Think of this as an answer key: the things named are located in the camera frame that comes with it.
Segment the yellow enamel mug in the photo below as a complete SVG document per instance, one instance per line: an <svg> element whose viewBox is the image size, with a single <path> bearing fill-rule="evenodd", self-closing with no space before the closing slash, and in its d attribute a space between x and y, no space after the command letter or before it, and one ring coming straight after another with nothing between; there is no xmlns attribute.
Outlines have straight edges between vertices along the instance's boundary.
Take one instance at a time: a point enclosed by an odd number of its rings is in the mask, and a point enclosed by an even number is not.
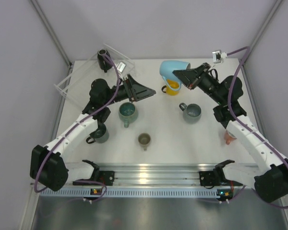
<svg viewBox="0 0 288 230"><path fill-rule="evenodd" d="M175 95L179 94L180 85L178 82L172 81L172 80L167 80L166 82L167 82L167 85L164 85L161 88L161 91L163 93L166 93L166 94L171 95L171 96L175 96Z"/></svg>

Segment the light blue cup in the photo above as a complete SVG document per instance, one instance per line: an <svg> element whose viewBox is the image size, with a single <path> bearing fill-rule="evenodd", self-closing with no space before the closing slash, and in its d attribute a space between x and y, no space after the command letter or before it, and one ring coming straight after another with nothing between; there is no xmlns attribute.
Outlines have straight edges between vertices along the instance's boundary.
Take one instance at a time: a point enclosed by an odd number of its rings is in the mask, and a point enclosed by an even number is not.
<svg viewBox="0 0 288 230"><path fill-rule="evenodd" d="M191 64L185 61L166 60L163 61L159 68L159 74L167 85L167 80L176 81L181 88L181 81L173 74L174 70L190 69Z"/></svg>

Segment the grey blue glazed mug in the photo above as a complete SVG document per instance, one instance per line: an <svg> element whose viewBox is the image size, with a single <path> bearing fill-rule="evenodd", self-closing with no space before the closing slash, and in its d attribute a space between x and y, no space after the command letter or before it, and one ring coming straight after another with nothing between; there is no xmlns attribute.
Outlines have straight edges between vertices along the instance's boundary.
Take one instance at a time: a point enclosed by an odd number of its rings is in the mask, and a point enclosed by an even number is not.
<svg viewBox="0 0 288 230"><path fill-rule="evenodd" d="M183 112L183 119L188 124L195 124L197 123L202 115L201 107L197 104L185 104L180 103L179 108Z"/></svg>

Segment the black mug white inside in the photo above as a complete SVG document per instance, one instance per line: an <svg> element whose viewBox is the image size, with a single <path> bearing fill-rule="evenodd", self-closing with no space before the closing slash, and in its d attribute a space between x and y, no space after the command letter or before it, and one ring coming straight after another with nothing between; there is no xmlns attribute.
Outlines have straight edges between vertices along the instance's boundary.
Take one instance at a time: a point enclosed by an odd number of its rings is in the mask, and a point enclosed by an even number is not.
<svg viewBox="0 0 288 230"><path fill-rule="evenodd" d="M108 70L112 68L112 65L108 62L108 60L104 57L104 55L107 55L108 57L110 57L110 54L106 49L99 50L97 53L97 60L98 60L99 67L105 73L107 73Z"/></svg>

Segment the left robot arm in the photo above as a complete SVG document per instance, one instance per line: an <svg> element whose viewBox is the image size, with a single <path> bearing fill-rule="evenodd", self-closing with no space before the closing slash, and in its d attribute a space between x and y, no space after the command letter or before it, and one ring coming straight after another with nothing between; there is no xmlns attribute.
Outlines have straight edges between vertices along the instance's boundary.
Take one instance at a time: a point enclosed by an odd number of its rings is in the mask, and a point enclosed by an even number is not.
<svg viewBox="0 0 288 230"><path fill-rule="evenodd" d="M91 84L90 99L76 121L62 134L45 146L33 148L30 177L52 191L65 184L85 180L94 185L99 181L98 166L89 160L68 163L67 159L77 146L91 133L97 131L110 115L108 106L123 100L137 102L153 96L155 90L138 83L131 75L118 79L117 85L109 87L105 79Z"/></svg>

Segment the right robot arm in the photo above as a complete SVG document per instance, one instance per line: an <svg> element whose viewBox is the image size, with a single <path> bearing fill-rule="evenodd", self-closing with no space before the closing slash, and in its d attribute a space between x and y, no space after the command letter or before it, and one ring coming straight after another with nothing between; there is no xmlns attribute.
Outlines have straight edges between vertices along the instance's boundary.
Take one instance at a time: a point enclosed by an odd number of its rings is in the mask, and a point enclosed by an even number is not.
<svg viewBox="0 0 288 230"><path fill-rule="evenodd" d="M230 181L253 189L265 202L272 203L288 195L288 158L280 154L254 127L238 99L243 95L242 82L237 74L219 82L211 74L208 63L194 69L174 70L173 75L189 90L201 89L217 102L213 109L216 120L226 134L237 139L256 162L258 170L226 160L213 169L215 180L221 185Z"/></svg>

